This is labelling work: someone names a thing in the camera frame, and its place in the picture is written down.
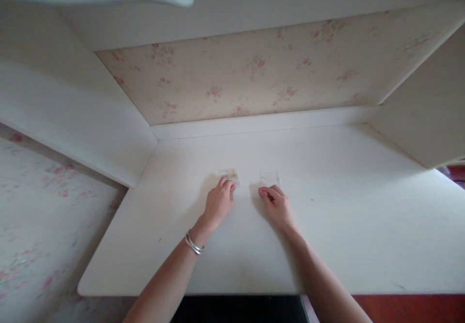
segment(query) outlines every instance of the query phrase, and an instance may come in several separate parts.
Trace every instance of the white desk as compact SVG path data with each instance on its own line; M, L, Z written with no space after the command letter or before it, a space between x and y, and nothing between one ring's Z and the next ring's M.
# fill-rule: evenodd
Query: white desk
M351 293L465 293L465 191L368 125L160 141L79 293L138 295L202 213L220 168L238 169L241 186L187 294L302 292L260 214L260 169L278 170L296 223Z

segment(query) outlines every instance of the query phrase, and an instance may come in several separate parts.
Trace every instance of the wooden floor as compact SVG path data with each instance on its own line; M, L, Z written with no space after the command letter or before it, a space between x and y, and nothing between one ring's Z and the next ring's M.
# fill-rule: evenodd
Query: wooden floor
M465 323L465 295L355 295L373 323Z

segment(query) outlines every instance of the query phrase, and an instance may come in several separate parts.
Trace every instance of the hand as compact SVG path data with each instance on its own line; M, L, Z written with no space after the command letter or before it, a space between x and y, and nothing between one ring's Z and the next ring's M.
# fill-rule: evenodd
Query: hand
M280 232L295 229L291 215L291 204L279 187L276 185L260 187L258 194L265 204L265 211L269 220Z
M233 193L236 183L221 177L218 185L211 189L207 196L203 218L205 222L216 229L234 206Z

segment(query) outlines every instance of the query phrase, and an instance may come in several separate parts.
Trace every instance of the silver bangle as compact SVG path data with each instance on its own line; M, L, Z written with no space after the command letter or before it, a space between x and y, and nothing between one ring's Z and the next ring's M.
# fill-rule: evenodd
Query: silver bangle
M186 236L184 237L184 239L186 240L186 243L189 245L189 247L192 248L192 250L198 254L198 255L201 255L203 253L203 248L199 248L197 247L194 242L192 242L192 239L190 238L190 230L187 230L187 233L186 233Z

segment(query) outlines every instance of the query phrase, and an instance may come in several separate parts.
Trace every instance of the small plastic bag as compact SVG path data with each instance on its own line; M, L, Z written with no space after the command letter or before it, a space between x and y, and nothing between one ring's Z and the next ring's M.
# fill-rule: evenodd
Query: small plastic bag
M279 176L277 170L262 169L260 171L262 187L279 186Z
M226 168L226 169L220 169L218 174L220 176L226 177L228 180L232 180L236 183L236 186L239 187L239 174L237 173L237 170L235 168Z

